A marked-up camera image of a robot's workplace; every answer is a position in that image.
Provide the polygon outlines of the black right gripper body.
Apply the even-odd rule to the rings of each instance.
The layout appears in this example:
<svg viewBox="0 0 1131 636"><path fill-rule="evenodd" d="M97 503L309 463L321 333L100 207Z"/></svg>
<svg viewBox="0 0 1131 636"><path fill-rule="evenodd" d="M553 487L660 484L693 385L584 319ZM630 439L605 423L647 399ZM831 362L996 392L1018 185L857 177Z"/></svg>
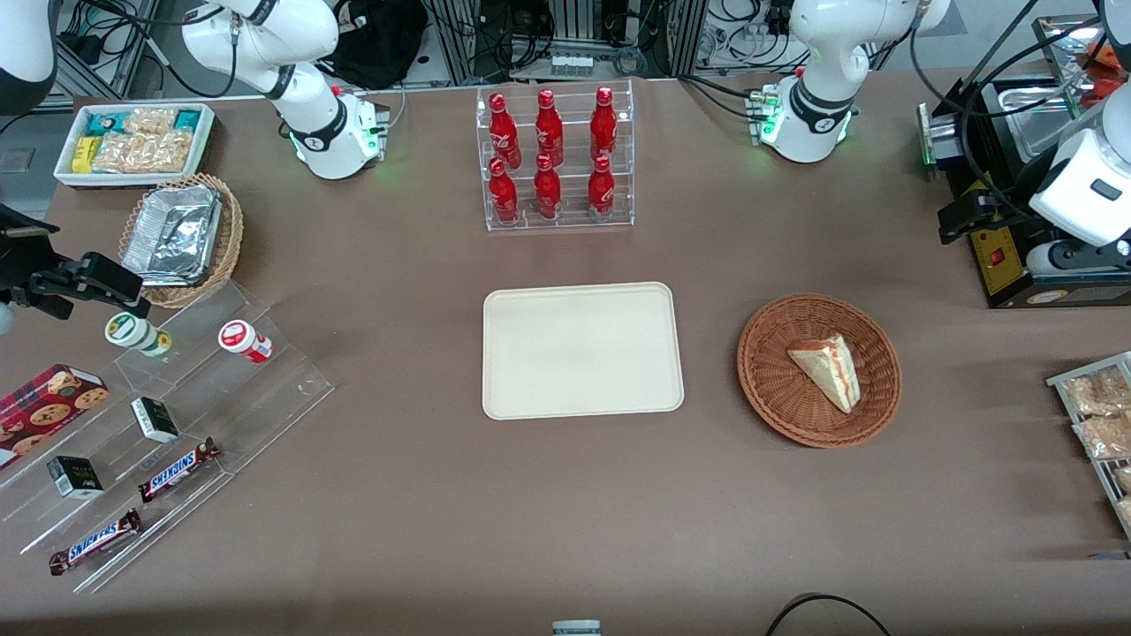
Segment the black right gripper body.
<svg viewBox="0 0 1131 636"><path fill-rule="evenodd" d="M53 269L59 257L49 237L57 231L55 225L1 206L1 273L32 275L36 270Z"/></svg>

